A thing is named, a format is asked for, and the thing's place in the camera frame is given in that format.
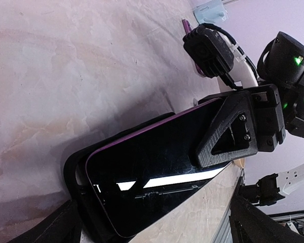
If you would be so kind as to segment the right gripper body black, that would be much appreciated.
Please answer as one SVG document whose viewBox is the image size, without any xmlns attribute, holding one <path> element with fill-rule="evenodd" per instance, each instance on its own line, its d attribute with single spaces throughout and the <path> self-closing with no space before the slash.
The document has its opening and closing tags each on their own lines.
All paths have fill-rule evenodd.
<svg viewBox="0 0 304 243">
<path fill-rule="evenodd" d="M 286 138 L 282 104 L 275 85 L 249 88 L 259 152 L 273 152 Z"/>
</svg>

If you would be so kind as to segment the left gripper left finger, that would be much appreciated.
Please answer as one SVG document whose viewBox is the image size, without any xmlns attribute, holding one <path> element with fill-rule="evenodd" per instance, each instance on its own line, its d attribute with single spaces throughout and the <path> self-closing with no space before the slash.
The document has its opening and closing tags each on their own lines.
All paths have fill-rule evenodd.
<svg viewBox="0 0 304 243">
<path fill-rule="evenodd" d="M 81 219 L 78 205 L 68 200 L 42 222 L 10 240 L 10 243 L 60 243 L 81 241 Z"/>
</svg>

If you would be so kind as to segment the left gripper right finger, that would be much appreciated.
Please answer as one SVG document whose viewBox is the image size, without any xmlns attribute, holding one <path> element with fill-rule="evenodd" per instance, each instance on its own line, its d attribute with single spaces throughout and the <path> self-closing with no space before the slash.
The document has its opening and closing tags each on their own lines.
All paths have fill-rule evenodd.
<svg viewBox="0 0 304 243">
<path fill-rule="evenodd" d="M 245 198 L 231 200 L 230 226 L 234 243 L 302 243 L 304 236 L 280 225 Z"/>
</svg>

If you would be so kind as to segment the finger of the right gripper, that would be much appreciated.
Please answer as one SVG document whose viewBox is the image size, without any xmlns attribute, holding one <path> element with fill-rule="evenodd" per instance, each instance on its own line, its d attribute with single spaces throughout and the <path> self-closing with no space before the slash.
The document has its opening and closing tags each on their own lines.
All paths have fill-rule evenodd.
<svg viewBox="0 0 304 243">
<path fill-rule="evenodd" d="M 230 93 L 196 148 L 201 168 L 257 154 L 253 101 L 249 91 Z"/>
</svg>

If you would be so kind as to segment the purple-edged phone screen up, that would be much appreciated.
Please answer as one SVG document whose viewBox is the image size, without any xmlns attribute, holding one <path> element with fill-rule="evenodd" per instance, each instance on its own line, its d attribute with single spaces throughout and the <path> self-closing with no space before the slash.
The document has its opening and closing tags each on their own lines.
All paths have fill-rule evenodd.
<svg viewBox="0 0 304 243">
<path fill-rule="evenodd" d="M 214 99 L 113 140 L 86 162 L 98 206 L 130 238 L 175 209 L 226 163 L 202 168 L 196 147 L 222 105 Z"/>
</svg>

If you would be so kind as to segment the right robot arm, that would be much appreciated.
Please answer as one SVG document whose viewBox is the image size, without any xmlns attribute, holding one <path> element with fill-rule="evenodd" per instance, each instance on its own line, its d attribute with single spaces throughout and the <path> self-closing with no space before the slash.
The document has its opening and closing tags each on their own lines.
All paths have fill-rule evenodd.
<svg viewBox="0 0 304 243">
<path fill-rule="evenodd" d="M 220 108 L 194 150 L 201 168 L 272 152 L 287 133 L 304 138 L 304 46 L 279 32 L 261 54 L 254 85 L 236 86 L 233 38 L 210 24 L 184 38 L 184 49 L 207 77 L 219 77 L 229 92 L 207 96 L 200 104 L 219 101 Z"/>
</svg>

